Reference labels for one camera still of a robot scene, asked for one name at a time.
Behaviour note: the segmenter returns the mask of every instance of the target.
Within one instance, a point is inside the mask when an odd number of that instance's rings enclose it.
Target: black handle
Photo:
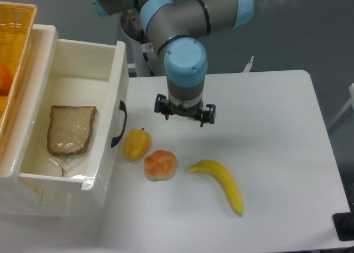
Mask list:
[[[111,142],[111,148],[115,147],[119,141],[122,139],[124,131],[126,130],[126,125],[127,125],[127,107],[125,103],[121,100],[119,104],[119,109],[124,112],[124,124],[123,124],[123,129],[121,134],[119,134],[117,137],[113,137],[112,142]]]

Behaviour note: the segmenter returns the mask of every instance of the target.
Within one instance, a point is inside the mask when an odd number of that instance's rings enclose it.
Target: orange fruit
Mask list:
[[[0,61],[0,96],[7,96],[10,92],[13,76],[9,69]]]

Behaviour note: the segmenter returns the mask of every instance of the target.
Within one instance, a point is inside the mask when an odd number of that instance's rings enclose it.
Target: black object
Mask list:
[[[126,104],[121,100],[119,104],[119,109],[124,112],[124,124],[123,124],[123,129],[121,134],[119,134],[117,137],[113,137],[112,142],[111,142],[111,148],[115,147],[119,141],[122,139],[123,134],[126,130],[126,125],[127,125],[127,107]]]
[[[354,240],[354,215],[352,213],[336,213],[333,222],[341,241]]]
[[[208,104],[206,107],[202,107],[202,101],[197,105],[184,108],[183,105],[176,106],[172,104],[166,96],[158,94],[155,101],[154,111],[165,115],[165,119],[168,120],[170,115],[180,115],[183,117],[192,117],[195,120],[200,121],[200,126],[203,127],[204,123],[215,123],[216,106],[214,104]]]

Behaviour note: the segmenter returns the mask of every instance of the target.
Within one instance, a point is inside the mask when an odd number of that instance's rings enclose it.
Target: orange basket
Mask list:
[[[19,73],[37,6],[0,2],[0,60],[13,75],[7,97],[0,96],[0,138],[20,84]]]

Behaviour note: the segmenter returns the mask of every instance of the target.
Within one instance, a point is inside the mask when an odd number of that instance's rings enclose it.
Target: yellow banana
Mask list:
[[[214,176],[223,187],[232,209],[236,213],[242,213],[243,202],[240,191],[232,175],[222,164],[214,160],[201,160],[195,166],[191,166],[188,172],[190,174],[202,172]]]

